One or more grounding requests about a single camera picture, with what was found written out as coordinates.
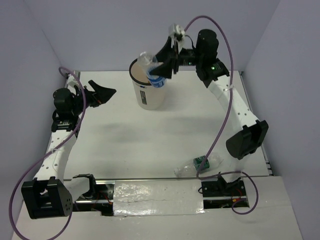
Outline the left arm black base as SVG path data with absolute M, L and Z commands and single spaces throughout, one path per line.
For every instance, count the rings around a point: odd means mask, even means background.
M 72 183 L 88 184 L 88 188 L 76 199 L 73 198 L 74 212 L 99 212 L 102 216 L 114 215 L 114 183 L 98 183 L 92 174 L 78 174 L 71 180 Z

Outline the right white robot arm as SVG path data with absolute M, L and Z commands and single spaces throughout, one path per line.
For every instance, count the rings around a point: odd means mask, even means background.
M 155 68 L 151 69 L 149 74 L 171 79 L 180 66 L 194 66 L 197 77 L 220 103 L 226 115 L 213 144 L 217 144 L 225 126 L 230 122 L 232 135 L 226 140 L 225 146 L 229 155 L 237 160 L 226 172 L 231 179 L 224 178 L 217 183 L 218 192 L 228 196 L 235 189 L 233 181 L 244 173 L 248 156 L 261 147 L 269 125 L 252 113 L 234 87 L 233 71 L 228 70 L 218 58 L 217 34 L 210 29 L 200 30 L 196 44 L 191 49 L 183 47 L 185 37 L 184 29 L 176 28 L 169 32 L 165 45 L 155 55 Z

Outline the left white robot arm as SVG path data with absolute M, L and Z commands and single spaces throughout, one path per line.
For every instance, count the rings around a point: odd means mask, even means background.
M 78 138 L 80 114 L 84 108 L 96 108 L 108 102 L 116 89 L 102 87 L 90 80 L 88 89 L 75 92 L 60 88 L 53 93 L 53 123 L 48 146 L 48 157 L 41 164 L 33 180 L 25 181 L 21 193 L 31 219 L 67 217 L 78 198 L 93 199 L 98 186 L 92 174 L 78 174 L 69 186 L 64 185 L 64 174 L 71 150 Z

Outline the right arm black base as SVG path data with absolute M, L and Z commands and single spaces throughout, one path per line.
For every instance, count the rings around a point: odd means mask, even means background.
M 235 208 L 249 207 L 246 188 L 241 178 L 230 183 L 222 176 L 202 181 L 198 193 L 202 195 L 205 210 L 231 208 L 234 203 Z

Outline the clear bottle green label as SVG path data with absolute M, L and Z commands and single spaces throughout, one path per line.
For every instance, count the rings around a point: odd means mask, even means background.
M 188 160 L 180 167 L 174 169 L 177 178 L 193 178 L 196 176 L 201 163 L 205 160 L 205 155 Z M 223 158 L 217 153 L 211 153 L 204 163 L 201 172 L 208 172 L 217 169 L 223 161 Z

